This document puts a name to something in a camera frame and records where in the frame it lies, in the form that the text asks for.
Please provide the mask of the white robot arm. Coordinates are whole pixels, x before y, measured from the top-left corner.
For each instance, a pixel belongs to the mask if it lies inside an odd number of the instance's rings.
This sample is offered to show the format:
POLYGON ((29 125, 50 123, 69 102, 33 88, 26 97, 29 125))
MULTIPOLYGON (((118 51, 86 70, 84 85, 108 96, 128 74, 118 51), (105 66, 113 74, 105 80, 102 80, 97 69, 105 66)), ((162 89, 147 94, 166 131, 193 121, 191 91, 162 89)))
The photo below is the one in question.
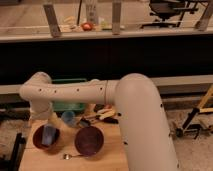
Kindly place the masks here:
POLYGON ((54 101, 111 104, 120 115, 129 171, 180 171, 159 91, 145 75, 54 84, 48 74, 37 72, 22 84, 19 95, 30 103, 35 120, 50 118, 54 101))

